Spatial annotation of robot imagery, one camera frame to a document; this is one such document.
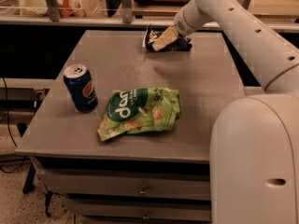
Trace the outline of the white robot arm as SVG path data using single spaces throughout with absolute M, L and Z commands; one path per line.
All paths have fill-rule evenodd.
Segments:
M 214 123 L 212 224 L 299 224 L 299 50 L 237 0 L 191 0 L 174 26 L 189 35 L 210 21 L 263 90 L 228 104 Z

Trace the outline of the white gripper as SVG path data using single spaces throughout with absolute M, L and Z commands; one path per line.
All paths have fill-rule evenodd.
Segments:
M 155 51 L 162 50 L 178 39 L 178 34 L 183 36 L 190 35 L 201 29 L 205 24 L 214 20 L 203 12 L 196 4 L 195 0 L 191 0 L 185 5 L 174 18 L 174 27 L 168 27 L 160 36 L 154 39 L 152 48 Z

